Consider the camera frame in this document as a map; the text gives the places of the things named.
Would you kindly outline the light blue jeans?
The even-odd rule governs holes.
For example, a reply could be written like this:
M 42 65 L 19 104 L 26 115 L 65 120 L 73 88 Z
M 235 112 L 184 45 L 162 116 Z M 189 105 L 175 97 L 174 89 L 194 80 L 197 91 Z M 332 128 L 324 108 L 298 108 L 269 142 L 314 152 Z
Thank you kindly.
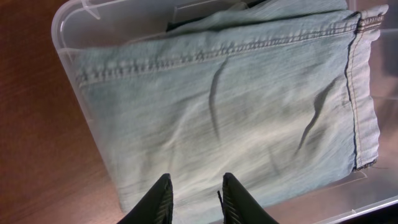
M 82 50 L 76 82 L 121 210 L 164 173 L 174 221 L 210 223 L 227 172 L 266 207 L 373 165 L 368 61 L 388 8 L 267 1 Z

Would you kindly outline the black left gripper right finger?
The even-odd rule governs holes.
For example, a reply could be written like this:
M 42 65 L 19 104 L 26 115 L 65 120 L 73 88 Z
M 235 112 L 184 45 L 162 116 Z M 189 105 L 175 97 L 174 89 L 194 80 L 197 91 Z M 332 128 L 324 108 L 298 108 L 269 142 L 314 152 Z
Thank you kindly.
M 224 174 L 222 192 L 217 194 L 224 224 L 278 224 L 232 173 Z

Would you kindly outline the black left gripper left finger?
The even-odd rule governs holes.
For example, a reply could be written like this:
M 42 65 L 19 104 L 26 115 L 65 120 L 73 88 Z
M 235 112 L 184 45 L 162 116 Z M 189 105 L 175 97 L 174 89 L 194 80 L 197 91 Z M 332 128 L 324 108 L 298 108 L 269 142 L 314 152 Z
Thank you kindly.
M 163 174 L 118 224 L 171 224 L 174 209 L 170 174 Z

